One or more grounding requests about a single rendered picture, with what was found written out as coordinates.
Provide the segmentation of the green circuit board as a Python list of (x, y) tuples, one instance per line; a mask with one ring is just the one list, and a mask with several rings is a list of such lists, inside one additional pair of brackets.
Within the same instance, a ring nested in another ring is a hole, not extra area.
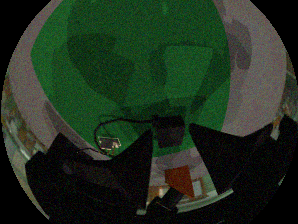
[[(196, 148), (189, 124), (221, 132), (230, 92), (225, 27), (213, 0), (63, 0), (33, 44), (33, 71), (61, 119), (117, 156), (152, 129), (153, 156)], [(158, 148), (152, 120), (181, 115), (182, 144)]]

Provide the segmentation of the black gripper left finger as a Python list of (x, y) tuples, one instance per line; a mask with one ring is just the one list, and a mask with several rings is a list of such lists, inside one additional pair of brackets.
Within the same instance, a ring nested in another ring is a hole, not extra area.
[(100, 161), (68, 157), (65, 163), (78, 179), (118, 189), (137, 206), (137, 210), (146, 210), (152, 156), (153, 135), (149, 128), (113, 159)]

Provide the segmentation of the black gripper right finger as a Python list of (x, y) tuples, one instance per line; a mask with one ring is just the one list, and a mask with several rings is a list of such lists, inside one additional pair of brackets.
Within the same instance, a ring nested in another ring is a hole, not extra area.
[(270, 123), (249, 136), (227, 135), (202, 127), (200, 124), (189, 124), (190, 137), (196, 144), (202, 161), (212, 177), (217, 194), (231, 189), (231, 184), (241, 175), (241, 171), (249, 163), (254, 149), (258, 148), (271, 136), (274, 124)]

